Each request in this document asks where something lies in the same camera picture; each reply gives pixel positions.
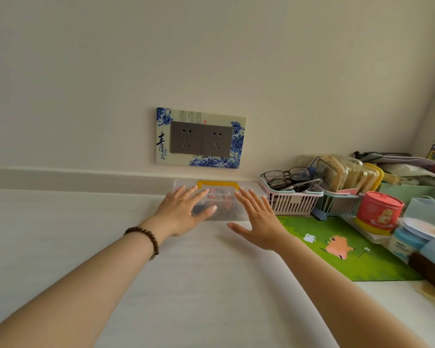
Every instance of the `bracelet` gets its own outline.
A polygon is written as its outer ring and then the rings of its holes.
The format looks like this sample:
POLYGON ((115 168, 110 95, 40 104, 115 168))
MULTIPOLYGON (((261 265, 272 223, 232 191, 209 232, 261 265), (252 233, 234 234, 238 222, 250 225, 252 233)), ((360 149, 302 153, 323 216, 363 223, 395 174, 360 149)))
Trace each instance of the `bracelet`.
POLYGON ((155 235, 153 233, 151 233, 149 230, 145 230, 143 228, 136 226, 136 227, 128 228, 124 232, 124 236, 130 232, 140 232, 140 233, 145 234, 148 238, 150 238, 151 242, 153 243, 153 255, 150 258, 150 260, 155 259, 155 257, 160 253, 160 246, 158 245, 158 241, 156 240, 155 235))

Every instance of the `desk mat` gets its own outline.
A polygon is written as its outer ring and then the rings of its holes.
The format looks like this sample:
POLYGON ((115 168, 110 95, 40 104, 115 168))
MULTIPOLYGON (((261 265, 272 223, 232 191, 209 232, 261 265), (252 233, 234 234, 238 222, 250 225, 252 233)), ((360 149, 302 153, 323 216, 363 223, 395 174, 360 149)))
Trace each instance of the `desk mat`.
POLYGON ((277 216, 283 226, 352 281, 412 281, 422 277, 340 217, 277 216))

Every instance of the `hand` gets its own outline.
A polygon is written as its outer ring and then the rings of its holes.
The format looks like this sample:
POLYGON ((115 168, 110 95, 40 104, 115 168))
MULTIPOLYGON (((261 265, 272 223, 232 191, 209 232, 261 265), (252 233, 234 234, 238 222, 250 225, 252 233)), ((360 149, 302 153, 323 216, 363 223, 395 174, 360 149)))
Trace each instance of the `hand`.
POLYGON ((151 231, 160 243, 169 236, 180 236, 190 231, 217 209, 217 206, 211 206, 196 216, 191 215, 192 208, 209 192, 209 189, 205 189, 190 198, 197 188, 194 186, 186 190, 186 186, 182 186, 174 193, 168 193, 155 214, 139 227, 151 231))
POLYGON ((235 197, 245 207, 253 229, 250 231, 238 224, 229 222, 227 227, 232 231, 266 250, 277 250, 279 245, 292 237, 277 219, 266 197, 262 197, 261 200, 251 189, 248 193, 243 188, 240 188, 240 193, 235 192, 235 197))

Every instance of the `white desk surface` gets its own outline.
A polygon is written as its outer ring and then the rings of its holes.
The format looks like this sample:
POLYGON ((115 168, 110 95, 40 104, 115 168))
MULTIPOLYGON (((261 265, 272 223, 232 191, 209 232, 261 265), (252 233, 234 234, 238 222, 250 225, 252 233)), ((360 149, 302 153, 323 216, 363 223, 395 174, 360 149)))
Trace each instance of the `white desk surface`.
MULTIPOLYGON (((0 321, 149 216, 160 201, 0 190, 0 321)), ((435 306, 411 283, 357 284, 435 348, 435 306)), ((210 221, 162 246, 96 344, 128 346, 337 347, 275 253, 210 221)))

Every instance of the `blue flower pattern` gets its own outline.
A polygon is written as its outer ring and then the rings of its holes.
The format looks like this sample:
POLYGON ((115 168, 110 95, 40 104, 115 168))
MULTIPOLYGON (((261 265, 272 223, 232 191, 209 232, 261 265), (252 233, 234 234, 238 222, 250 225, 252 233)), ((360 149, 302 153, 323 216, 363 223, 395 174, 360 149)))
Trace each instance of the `blue flower pattern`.
POLYGON ((156 122, 158 123, 158 127, 162 125, 167 126, 172 120, 171 109, 156 108, 156 122))
POLYGON ((239 122, 231 122, 233 128, 230 157, 203 156, 190 161, 189 166, 239 168, 240 155, 244 144, 245 128, 239 122))

